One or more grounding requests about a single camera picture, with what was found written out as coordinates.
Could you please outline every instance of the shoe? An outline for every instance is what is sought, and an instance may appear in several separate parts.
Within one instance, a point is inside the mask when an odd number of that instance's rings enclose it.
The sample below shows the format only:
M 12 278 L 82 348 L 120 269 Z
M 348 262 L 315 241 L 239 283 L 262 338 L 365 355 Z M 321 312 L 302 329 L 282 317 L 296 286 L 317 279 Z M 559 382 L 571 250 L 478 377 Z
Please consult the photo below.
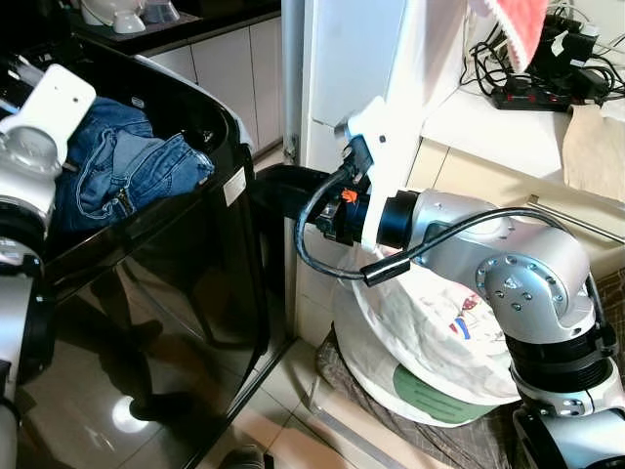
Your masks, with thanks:
M 233 449 L 222 461 L 219 469 L 265 469 L 263 453 L 255 445 Z

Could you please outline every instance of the white laundry bag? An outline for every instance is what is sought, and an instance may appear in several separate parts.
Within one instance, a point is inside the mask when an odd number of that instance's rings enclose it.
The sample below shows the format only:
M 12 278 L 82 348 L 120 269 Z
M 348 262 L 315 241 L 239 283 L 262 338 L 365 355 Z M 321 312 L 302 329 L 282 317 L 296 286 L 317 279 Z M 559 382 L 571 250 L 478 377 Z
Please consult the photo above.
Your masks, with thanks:
M 354 269 L 383 257 L 354 249 Z M 471 422 L 520 397 L 505 338 L 490 307 L 471 289 L 412 265 L 368 287 L 337 284 L 334 323 L 341 355 L 381 405 L 438 426 Z

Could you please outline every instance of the kitchen counter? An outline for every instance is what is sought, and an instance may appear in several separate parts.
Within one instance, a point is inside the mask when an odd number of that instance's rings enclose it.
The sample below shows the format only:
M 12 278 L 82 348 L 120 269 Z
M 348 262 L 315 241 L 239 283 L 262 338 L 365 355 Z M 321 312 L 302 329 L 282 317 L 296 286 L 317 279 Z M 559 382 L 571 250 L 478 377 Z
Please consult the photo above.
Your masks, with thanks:
M 180 0 L 174 4 L 180 13 L 178 21 L 146 24 L 146 30 L 138 33 L 118 34 L 109 26 L 88 25 L 79 12 L 70 12 L 69 20 L 81 38 L 134 55 L 165 52 L 280 15 L 279 0 Z

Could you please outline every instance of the white cabinet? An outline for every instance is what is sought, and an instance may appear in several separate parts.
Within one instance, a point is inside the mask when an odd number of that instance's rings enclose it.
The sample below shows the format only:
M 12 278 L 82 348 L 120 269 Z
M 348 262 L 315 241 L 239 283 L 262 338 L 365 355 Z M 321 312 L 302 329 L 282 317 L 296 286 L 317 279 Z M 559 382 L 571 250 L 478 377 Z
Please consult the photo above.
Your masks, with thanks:
M 171 51 L 152 56 L 150 59 L 155 61 L 157 64 L 161 64 L 170 70 L 175 71 L 187 80 L 197 83 L 190 46 L 172 49 Z
M 249 27 L 191 44 L 197 83 L 243 120 L 258 149 Z
M 232 109 L 259 151 L 283 133 L 281 31 L 278 17 L 150 58 Z
M 280 18 L 250 26 L 258 146 L 282 137 L 282 35 Z

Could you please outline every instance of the red towel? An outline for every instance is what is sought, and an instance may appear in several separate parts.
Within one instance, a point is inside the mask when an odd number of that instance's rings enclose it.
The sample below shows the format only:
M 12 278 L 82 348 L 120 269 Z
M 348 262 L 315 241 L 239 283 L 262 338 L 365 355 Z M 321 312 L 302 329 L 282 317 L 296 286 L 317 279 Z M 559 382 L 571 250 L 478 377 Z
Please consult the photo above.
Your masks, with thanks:
M 472 8 L 485 6 L 499 21 L 508 37 L 508 53 L 516 73 L 525 71 L 534 57 L 548 0 L 471 0 Z

